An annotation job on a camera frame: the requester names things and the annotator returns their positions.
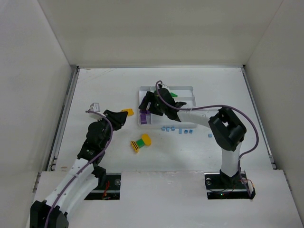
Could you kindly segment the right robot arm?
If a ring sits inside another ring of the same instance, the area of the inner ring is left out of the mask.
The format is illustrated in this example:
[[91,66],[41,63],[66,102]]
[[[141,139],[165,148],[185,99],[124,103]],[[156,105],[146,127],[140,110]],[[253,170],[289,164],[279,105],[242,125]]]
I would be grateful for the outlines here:
[[202,125],[211,129],[212,134],[222,149],[222,165],[220,178],[225,183],[234,183],[239,180],[238,160],[240,146],[244,140],[246,127],[233,112],[233,107],[214,105],[206,108],[184,108],[186,102],[176,102],[166,88],[155,92],[148,91],[142,99],[139,110],[149,111],[151,114],[166,115],[170,120]]

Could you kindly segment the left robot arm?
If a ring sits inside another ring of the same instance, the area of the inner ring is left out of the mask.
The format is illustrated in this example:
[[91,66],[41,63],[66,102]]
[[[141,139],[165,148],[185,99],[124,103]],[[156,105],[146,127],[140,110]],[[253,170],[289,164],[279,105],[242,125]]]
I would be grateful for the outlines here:
[[86,139],[64,179],[43,201],[36,200],[31,205],[31,228],[67,228],[79,204],[93,189],[104,184],[106,169],[99,163],[114,131],[124,126],[128,112],[105,110],[96,115],[100,118],[88,126]]

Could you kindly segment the purple arch lego brick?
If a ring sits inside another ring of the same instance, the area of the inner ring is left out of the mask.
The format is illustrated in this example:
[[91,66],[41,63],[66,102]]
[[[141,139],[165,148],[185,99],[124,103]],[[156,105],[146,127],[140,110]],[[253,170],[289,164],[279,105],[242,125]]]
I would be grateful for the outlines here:
[[141,113],[147,113],[148,103],[149,103],[149,99],[144,97],[141,104],[139,105],[139,110]]

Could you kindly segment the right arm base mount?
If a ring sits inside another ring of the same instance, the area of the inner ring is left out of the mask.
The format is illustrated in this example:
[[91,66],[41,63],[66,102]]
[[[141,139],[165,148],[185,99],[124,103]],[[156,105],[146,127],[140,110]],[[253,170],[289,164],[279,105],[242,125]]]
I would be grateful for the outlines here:
[[209,200],[253,199],[256,190],[245,172],[229,177],[220,172],[204,173],[207,198]]

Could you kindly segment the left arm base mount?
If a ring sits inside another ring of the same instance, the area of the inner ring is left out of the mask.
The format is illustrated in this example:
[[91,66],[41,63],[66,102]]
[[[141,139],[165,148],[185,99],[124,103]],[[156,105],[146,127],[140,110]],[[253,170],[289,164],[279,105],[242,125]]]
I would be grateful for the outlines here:
[[121,188],[121,173],[110,173],[105,168],[97,167],[93,171],[98,177],[98,185],[85,198],[85,200],[119,200]]

